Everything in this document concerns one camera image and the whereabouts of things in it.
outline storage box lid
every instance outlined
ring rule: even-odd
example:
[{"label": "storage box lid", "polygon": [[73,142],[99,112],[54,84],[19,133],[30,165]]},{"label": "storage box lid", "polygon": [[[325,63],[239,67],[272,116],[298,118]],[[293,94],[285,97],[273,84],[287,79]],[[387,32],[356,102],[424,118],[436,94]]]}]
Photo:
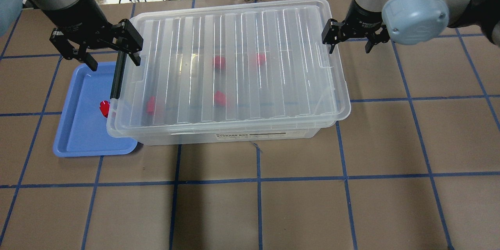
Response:
[{"label": "storage box lid", "polygon": [[143,13],[112,136],[329,127],[350,113],[339,50],[321,42],[325,0]]}]

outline transparent lid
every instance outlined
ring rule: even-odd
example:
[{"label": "transparent lid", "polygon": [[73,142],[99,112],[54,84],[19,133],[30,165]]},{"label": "transparent lid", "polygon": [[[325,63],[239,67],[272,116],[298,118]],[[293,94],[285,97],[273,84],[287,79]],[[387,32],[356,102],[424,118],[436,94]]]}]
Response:
[{"label": "transparent lid", "polygon": [[325,0],[143,13],[141,66],[127,58],[113,136],[303,129],[350,113]]}]

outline grid line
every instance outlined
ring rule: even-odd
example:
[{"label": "grid line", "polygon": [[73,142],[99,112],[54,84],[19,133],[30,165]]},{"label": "grid line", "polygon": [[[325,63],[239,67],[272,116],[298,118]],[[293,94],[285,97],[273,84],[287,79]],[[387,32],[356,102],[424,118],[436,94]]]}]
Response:
[{"label": "grid line", "polygon": [[7,46],[9,45],[9,42],[11,41],[12,35],[14,34],[14,29],[16,29],[16,26],[18,25],[19,19],[21,17],[21,14],[18,15],[18,18],[14,22],[14,26],[11,29],[11,32],[9,33],[9,36],[7,37],[7,41],[5,42],[4,49],[2,50],[2,54],[0,54],[0,61],[5,55],[5,51],[7,51]]},{"label": "grid line", "polygon": [[345,199],[347,200],[347,211],[349,216],[349,225],[350,225],[350,234],[352,236],[352,247],[354,250],[357,250],[357,238],[356,238],[356,230],[354,226],[354,215],[352,214],[352,204],[350,200],[350,191],[349,191],[349,176],[347,173],[347,166],[345,165],[345,155],[343,151],[343,142],[342,142],[342,134],[339,122],[335,123],[335,128],[337,132],[337,140],[339,142],[339,150],[341,154],[341,163],[342,163],[342,174],[345,188]]},{"label": "grid line", "polygon": [[441,225],[443,226],[443,231],[445,233],[446,243],[448,244],[449,250],[454,250],[455,248],[452,245],[450,233],[448,232],[448,226],[446,225],[445,215],[443,213],[443,208],[441,207],[441,200],[439,199],[438,189],[436,187],[436,183],[434,182],[434,176],[432,175],[432,168],[430,166],[429,156],[427,155],[427,150],[425,148],[423,136],[422,136],[422,133],[420,131],[420,125],[418,124],[418,118],[416,116],[415,107],[413,105],[413,99],[411,98],[408,83],[407,83],[407,80],[405,77],[405,72],[403,71],[400,56],[398,54],[398,49],[396,48],[394,41],[391,40],[391,44],[393,46],[396,61],[398,62],[398,68],[400,69],[400,74],[401,74],[401,78],[403,81],[403,85],[405,86],[405,91],[406,91],[406,94],[408,97],[409,107],[411,109],[411,115],[413,116],[416,132],[418,134],[418,140],[420,141],[420,147],[422,149],[423,158],[425,160],[425,166],[427,167],[427,172],[429,174],[430,184],[432,186],[432,191],[434,193],[434,199],[436,200],[437,212],[439,213],[439,218],[441,219]]},{"label": "grid line", "polygon": [[460,44],[462,45],[462,48],[464,49],[464,52],[467,56],[467,60],[470,63],[470,67],[472,68],[472,71],[474,72],[474,75],[477,79],[477,83],[479,83],[479,86],[481,87],[481,91],[484,95],[484,98],[486,99],[486,102],[488,103],[489,110],[491,111],[491,115],[493,115],[493,120],[495,120],[496,127],[500,131],[500,122],[498,122],[498,117],[496,116],[495,109],[493,108],[493,104],[491,104],[491,100],[489,99],[488,93],[486,92],[486,88],[484,87],[484,84],[481,81],[481,78],[479,76],[479,72],[477,72],[477,69],[475,68],[474,62],[473,62],[473,60],[472,60],[472,58],[467,50],[466,44],[462,38],[462,35],[460,34],[460,31],[458,29],[455,29],[455,30],[456,30],[457,35],[459,37]]},{"label": "grid line", "polygon": [[[118,53],[118,51],[112,50],[112,51],[89,52],[89,54],[93,54],[93,55],[114,54],[114,53]],[[58,56],[61,56],[61,54],[18,55],[18,56],[5,56],[3,58],[5,58],[5,59],[18,59],[18,58],[40,58],[40,57],[58,57]]]},{"label": "grid line", "polygon": [[132,4],[132,11],[130,12],[130,18],[134,17],[134,13],[136,13],[136,4]]},{"label": "grid line", "polygon": [[[443,99],[477,99],[484,98],[484,95],[473,95],[473,96],[449,96],[449,97],[412,97],[412,100],[443,100]],[[487,95],[490,98],[500,98],[500,95]],[[352,99],[351,103],[361,103],[361,102],[401,102],[408,101],[408,98],[371,98],[371,99]],[[61,115],[62,111],[49,111],[43,113],[43,115]],[[41,112],[20,112],[20,113],[0,113],[1,117],[7,116],[32,116],[32,115],[41,115]]]},{"label": "grid line", "polygon": [[257,224],[259,233],[259,250],[263,250],[262,236],[262,180],[261,180],[261,148],[257,143],[253,143],[257,154]]},{"label": "grid line", "polygon": [[[477,171],[477,172],[444,172],[432,173],[433,177],[481,177],[481,176],[498,176],[500,171]],[[388,175],[348,175],[349,180],[357,179],[408,179],[408,178],[425,178],[429,177],[428,173],[420,174],[388,174]],[[316,180],[344,180],[344,176],[330,177],[276,177],[276,178],[261,178],[261,182],[286,182],[286,181],[316,181]],[[189,186],[197,184],[238,184],[242,182],[257,182],[257,178],[244,179],[220,179],[220,180],[185,180],[179,181],[180,186]],[[175,181],[134,181],[134,182],[100,182],[98,186],[171,186]],[[68,183],[68,184],[21,184],[19,188],[87,188],[93,186],[91,182],[84,183]],[[16,184],[0,185],[3,188],[16,188]]]},{"label": "grid line", "polygon": [[45,112],[45,108],[47,107],[48,98],[50,96],[50,92],[52,91],[52,87],[54,86],[55,77],[57,75],[57,71],[59,70],[59,66],[61,64],[62,56],[59,56],[59,60],[57,60],[57,65],[55,66],[54,75],[52,75],[52,81],[50,82],[50,86],[48,87],[47,95],[45,96],[45,102],[43,103],[43,107],[41,109],[40,117],[38,119],[38,123],[36,124],[36,128],[33,133],[33,138],[30,144],[30,148],[28,149],[28,153],[26,155],[25,162],[23,164],[23,169],[19,175],[18,184],[16,185],[16,190],[14,191],[14,196],[12,197],[11,205],[9,207],[9,211],[7,212],[7,217],[5,218],[4,226],[2,228],[2,233],[0,234],[0,246],[4,241],[5,231],[7,230],[7,226],[9,225],[9,220],[11,219],[12,211],[14,209],[14,205],[16,204],[16,199],[18,198],[18,193],[20,189],[21,182],[23,181],[23,177],[26,172],[26,167],[28,165],[28,161],[30,160],[31,152],[33,150],[34,142],[36,140],[36,136],[38,134],[38,130],[40,128],[41,120],[43,119],[43,113]]},{"label": "grid line", "polygon": [[104,159],[104,156],[99,157],[99,165],[97,166],[97,172],[95,172],[95,180],[94,180],[93,189],[92,189],[91,202],[89,205],[89,213],[87,214],[87,221],[85,223],[85,230],[84,230],[84,238],[82,239],[82,250],[85,250],[85,245],[87,243],[87,234],[89,234],[89,226],[91,224],[93,203],[95,200],[95,193],[97,192],[97,187],[98,187],[99,177],[100,177],[100,170],[102,168],[102,160],[103,159]]},{"label": "grid line", "polygon": [[168,249],[172,250],[173,230],[175,229],[175,211],[177,210],[177,191],[179,189],[180,154],[182,145],[177,146],[177,162],[175,163],[175,181],[173,183],[172,212],[170,214],[170,236],[168,238]]}]

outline red cube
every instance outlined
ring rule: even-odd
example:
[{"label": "red cube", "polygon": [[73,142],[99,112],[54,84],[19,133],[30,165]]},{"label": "red cube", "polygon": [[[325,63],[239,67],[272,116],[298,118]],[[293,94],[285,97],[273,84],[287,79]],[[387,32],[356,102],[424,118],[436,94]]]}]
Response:
[{"label": "red cube", "polygon": [[257,65],[261,66],[266,63],[266,53],[258,53],[257,54]]},{"label": "red cube", "polygon": [[226,105],[225,94],[221,91],[217,91],[214,94],[214,102],[216,103],[216,105],[225,106]]},{"label": "red cube", "polygon": [[214,68],[216,70],[225,69],[225,57],[214,56]]}]

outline red block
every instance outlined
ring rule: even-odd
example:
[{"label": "red block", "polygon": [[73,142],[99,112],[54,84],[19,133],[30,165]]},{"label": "red block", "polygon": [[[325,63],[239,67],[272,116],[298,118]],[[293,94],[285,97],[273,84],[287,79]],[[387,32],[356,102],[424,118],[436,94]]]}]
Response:
[{"label": "red block", "polygon": [[214,56],[214,68],[217,70],[225,69],[225,57]]},{"label": "red block", "polygon": [[217,91],[214,94],[214,102],[216,103],[216,105],[225,106],[226,104],[225,94],[221,91]]},{"label": "red block", "polygon": [[152,96],[148,103],[146,104],[146,113],[148,115],[153,115],[155,113],[156,98]]},{"label": "red block", "polygon": [[109,102],[107,100],[103,100],[99,104],[99,109],[100,113],[102,113],[102,116],[107,118],[107,115],[109,114]]},{"label": "red block", "polygon": [[257,54],[257,65],[261,66],[266,63],[266,53],[258,53]]}]

